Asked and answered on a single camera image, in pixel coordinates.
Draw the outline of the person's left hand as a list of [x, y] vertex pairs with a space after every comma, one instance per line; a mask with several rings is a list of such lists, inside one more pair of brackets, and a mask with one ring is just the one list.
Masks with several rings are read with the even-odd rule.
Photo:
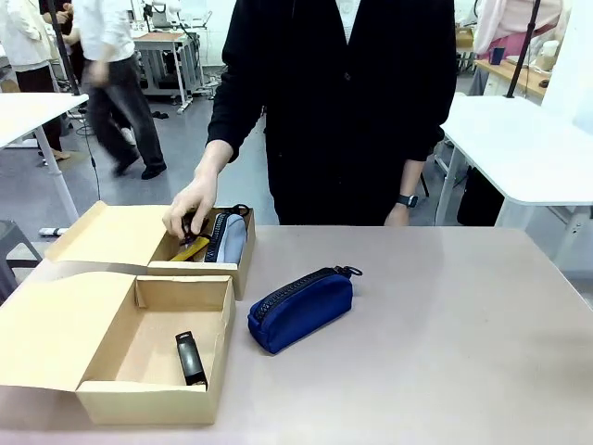
[[385, 219], [385, 226], [401, 227], [410, 223], [410, 209], [402, 204], [397, 204]]

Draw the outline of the person's right hand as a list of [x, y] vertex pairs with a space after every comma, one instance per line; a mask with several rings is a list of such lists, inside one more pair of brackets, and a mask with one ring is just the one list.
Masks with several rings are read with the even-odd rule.
[[218, 177], [196, 177], [181, 190], [163, 216], [170, 235], [184, 239], [185, 233], [198, 235], [203, 221], [213, 208], [217, 197]]

